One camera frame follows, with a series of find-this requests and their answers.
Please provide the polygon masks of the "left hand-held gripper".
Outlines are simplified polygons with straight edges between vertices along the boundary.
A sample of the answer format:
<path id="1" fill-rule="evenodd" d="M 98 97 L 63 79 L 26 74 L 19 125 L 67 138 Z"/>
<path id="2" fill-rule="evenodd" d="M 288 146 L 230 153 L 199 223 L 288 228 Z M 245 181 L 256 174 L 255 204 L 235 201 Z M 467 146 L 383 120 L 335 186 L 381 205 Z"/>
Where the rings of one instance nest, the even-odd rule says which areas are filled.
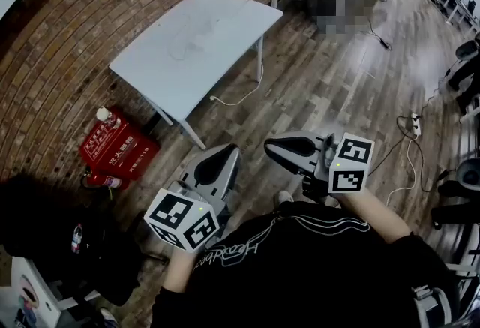
<path id="1" fill-rule="evenodd" d="M 229 219 L 227 196 L 239 164 L 236 144 L 205 150 L 187 165 L 195 182 L 176 180 L 160 189 L 145 212 L 146 224 L 160 240 L 182 251 L 197 253 L 212 246 Z"/>

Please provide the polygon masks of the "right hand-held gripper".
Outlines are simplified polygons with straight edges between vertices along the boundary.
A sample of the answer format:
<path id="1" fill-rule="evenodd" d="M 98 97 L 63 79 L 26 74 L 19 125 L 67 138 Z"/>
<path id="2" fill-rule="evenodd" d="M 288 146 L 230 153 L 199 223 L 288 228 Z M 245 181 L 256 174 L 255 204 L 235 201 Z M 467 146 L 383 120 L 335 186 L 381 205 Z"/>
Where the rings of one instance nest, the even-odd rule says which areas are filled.
<path id="1" fill-rule="evenodd" d="M 286 132 L 268 138 L 265 145 L 285 149 L 315 149 L 319 140 L 305 132 Z M 374 141 L 344 133 L 337 143 L 329 134 L 319 150 L 316 164 L 285 149 L 265 150 L 270 159 L 291 173 L 311 173 L 302 180 L 302 194 L 317 203 L 331 194 L 358 193 L 365 188 L 374 152 Z"/>

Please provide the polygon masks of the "person's left forearm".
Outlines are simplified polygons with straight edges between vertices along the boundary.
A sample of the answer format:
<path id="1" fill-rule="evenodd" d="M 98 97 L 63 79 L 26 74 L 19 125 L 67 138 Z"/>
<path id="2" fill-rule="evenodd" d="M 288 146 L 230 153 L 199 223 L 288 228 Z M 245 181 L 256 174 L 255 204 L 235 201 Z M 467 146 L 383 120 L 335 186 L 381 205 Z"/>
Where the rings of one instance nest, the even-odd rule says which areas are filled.
<path id="1" fill-rule="evenodd" d="M 173 293 L 185 293 L 200 254 L 174 248 L 162 287 Z"/>

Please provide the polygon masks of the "person's right forearm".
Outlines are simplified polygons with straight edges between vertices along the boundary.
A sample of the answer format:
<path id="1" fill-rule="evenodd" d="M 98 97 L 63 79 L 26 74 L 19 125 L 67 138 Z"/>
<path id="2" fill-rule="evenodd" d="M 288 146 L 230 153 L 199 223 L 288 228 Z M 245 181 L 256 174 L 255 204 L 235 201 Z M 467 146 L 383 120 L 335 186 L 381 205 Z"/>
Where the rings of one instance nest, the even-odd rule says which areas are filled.
<path id="1" fill-rule="evenodd" d="M 355 193 L 333 194 L 333 197 L 342 207 L 366 221 L 387 243 L 412 233 L 400 216 L 366 188 Z"/>

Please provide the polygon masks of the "person's shoe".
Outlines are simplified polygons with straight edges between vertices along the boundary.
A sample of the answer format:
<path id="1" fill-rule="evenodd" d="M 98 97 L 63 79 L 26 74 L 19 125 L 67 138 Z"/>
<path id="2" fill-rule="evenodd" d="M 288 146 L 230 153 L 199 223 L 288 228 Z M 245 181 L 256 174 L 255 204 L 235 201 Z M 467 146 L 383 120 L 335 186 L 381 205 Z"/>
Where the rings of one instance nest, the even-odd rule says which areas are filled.
<path id="1" fill-rule="evenodd" d="M 293 203 L 294 199 L 291 193 L 289 193 L 286 190 L 279 191 L 275 196 L 274 196 L 274 203 L 276 207 L 281 206 L 282 204 L 288 204 L 288 203 Z"/>

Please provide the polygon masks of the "white table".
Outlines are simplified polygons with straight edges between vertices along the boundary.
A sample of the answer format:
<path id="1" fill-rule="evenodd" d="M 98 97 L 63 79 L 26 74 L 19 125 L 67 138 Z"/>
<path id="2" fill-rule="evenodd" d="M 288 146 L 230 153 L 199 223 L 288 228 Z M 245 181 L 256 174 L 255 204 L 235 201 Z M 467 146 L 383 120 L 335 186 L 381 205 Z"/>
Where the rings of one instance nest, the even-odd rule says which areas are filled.
<path id="1" fill-rule="evenodd" d="M 264 34 L 282 15 L 254 0 L 182 0 L 126 46 L 109 67 L 204 149 L 187 117 L 253 45 L 263 51 Z M 190 30 L 206 20 L 217 23 L 215 48 L 189 53 Z"/>

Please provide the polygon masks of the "red fire extinguisher box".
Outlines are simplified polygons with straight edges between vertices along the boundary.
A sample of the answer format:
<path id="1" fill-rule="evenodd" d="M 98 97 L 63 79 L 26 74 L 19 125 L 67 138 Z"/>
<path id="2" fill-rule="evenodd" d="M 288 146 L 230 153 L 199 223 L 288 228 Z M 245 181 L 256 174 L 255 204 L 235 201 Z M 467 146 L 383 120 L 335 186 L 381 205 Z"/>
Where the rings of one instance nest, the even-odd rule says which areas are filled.
<path id="1" fill-rule="evenodd" d="M 160 151 L 160 145 L 129 121 L 117 107 L 107 107 L 121 119 L 117 129 L 97 119 L 79 148 L 84 162 L 94 172 L 137 181 Z"/>

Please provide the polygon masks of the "red fire extinguisher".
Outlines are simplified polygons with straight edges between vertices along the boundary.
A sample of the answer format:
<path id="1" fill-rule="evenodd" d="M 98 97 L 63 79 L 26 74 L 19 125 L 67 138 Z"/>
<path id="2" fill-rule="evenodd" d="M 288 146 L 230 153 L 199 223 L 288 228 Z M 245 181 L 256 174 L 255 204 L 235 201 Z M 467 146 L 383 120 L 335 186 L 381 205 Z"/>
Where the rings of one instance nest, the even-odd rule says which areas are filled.
<path id="1" fill-rule="evenodd" d="M 104 173 L 94 172 L 89 166 L 85 168 L 85 172 L 80 180 L 82 187 L 87 189 L 109 188 L 124 190 L 130 184 L 129 179 L 120 179 Z"/>

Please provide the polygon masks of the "person's black shirt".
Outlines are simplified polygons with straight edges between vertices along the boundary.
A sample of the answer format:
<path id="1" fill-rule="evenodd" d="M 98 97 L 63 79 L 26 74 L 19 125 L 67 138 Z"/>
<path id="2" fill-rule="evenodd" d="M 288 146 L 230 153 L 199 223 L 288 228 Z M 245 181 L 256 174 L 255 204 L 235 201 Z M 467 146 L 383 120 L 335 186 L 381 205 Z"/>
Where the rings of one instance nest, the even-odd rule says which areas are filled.
<path id="1" fill-rule="evenodd" d="M 161 289 L 151 328 L 419 328 L 411 288 L 453 282 L 413 233 L 387 243 L 346 210 L 285 203 L 202 252 L 185 293 Z"/>

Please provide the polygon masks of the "clear bottle white cap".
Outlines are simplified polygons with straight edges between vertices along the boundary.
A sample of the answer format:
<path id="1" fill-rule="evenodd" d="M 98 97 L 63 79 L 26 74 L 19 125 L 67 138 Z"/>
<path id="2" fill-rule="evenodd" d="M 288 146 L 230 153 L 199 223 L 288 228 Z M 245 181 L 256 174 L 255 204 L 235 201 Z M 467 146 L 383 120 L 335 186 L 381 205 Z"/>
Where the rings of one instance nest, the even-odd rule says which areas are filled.
<path id="1" fill-rule="evenodd" d="M 96 117 L 103 125 L 112 129 L 117 129 L 121 124 L 121 119 L 105 106 L 97 109 Z"/>

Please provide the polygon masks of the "small bottle red cap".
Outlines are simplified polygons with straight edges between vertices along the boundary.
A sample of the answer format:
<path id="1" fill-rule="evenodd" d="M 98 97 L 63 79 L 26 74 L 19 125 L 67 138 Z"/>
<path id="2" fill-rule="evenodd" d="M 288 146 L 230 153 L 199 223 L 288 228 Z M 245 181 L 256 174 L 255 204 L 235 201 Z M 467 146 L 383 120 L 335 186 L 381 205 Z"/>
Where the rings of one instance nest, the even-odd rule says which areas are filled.
<path id="1" fill-rule="evenodd" d="M 71 251 L 74 254 L 79 254 L 82 239 L 83 239 L 83 227 L 81 224 L 78 224 L 74 228 L 73 237 L 71 241 Z"/>

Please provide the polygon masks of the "black office chair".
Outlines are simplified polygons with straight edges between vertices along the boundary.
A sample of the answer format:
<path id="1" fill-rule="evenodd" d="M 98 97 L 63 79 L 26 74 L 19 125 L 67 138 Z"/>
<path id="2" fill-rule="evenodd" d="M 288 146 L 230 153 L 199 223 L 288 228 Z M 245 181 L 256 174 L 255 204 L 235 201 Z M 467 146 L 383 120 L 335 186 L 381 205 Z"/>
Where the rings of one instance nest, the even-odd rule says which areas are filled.
<path id="1" fill-rule="evenodd" d="M 448 85 L 454 91 L 459 90 L 459 83 L 467 77 L 472 77 L 469 87 L 456 97 L 462 116 L 467 114 L 467 106 L 473 97 L 480 94 L 480 40 L 474 39 L 460 45 L 455 55 L 464 64 L 457 69 L 448 80 Z"/>
<path id="2" fill-rule="evenodd" d="M 435 230 L 444 224 L 480 224 L 480 158 L 469 158 L 456 168 L 455 179 L 441 184 L 437 192 L 444 198 L 461 198 L 465 203 L 438 206 L 430 211 Z"/>

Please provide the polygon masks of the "black bag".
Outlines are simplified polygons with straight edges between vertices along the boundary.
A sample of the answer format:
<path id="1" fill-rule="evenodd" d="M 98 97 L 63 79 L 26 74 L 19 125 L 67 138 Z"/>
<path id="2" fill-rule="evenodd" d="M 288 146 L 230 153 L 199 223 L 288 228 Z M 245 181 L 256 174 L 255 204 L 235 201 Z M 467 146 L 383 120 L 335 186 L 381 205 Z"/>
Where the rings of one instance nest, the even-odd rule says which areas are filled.
<path id="1" fill-rule="evenodd" d="M 74 254 L 78 224 L 83 236 Z M 29 176 L 0 182 L 0 245 L 10 256 L 32 260 L 46 281 L 60 281 L 75 296 L 96 290 L 122 306 L 139 285 L 140 249 L 108 209 L 81 204 L 72 191 Z"/>

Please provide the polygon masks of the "white printed box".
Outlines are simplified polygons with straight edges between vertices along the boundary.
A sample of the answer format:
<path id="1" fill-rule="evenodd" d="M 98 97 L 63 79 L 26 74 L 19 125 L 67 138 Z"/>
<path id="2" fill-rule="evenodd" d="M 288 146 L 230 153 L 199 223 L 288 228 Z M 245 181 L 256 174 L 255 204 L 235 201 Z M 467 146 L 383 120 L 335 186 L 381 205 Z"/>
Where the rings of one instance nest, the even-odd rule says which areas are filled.
<path id="1" fill-rule="evenodd" d="M 0 323 L 10 328 L 56 328 L 61 314 L 58 300 L 35 265 L 15 257 L 11 286 L 0 287 Z"/>

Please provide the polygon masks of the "grey metal chair frame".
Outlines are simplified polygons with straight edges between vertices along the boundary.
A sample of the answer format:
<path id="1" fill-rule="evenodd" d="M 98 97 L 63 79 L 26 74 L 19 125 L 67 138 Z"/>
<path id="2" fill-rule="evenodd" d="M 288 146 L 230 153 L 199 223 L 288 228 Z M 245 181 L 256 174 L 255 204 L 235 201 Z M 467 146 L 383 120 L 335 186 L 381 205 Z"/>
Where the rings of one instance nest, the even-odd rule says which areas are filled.
<path id="1" fill-rule="evenodd" d="M 461 301 L 455 282 L 412 287 L 419 328 L 449 328 L 461 318 Z"/>

